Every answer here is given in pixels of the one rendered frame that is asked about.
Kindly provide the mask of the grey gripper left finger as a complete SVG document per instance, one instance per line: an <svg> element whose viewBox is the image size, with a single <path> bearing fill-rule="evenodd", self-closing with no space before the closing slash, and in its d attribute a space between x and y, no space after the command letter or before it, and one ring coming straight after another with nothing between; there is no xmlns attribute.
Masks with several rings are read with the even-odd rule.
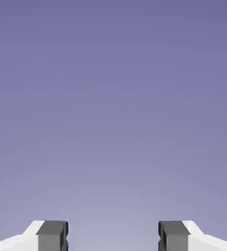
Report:
<svg viewBox="0 0 227 251"><path fill-rule="evenodd" d="M18 235L0 241L0 251L69 251L69 224L59 220L34 220Z"/></svg>

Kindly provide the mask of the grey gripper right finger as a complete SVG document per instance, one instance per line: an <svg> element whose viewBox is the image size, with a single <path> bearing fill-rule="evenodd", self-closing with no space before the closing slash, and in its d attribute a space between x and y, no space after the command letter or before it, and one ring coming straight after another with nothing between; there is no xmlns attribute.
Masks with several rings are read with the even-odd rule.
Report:
<svg viewBox="0 0 227 251"><path fill-rule="evenodd" d="M159 221L158 251L227 251L227 241L202 232L192 220Z"/></svg>

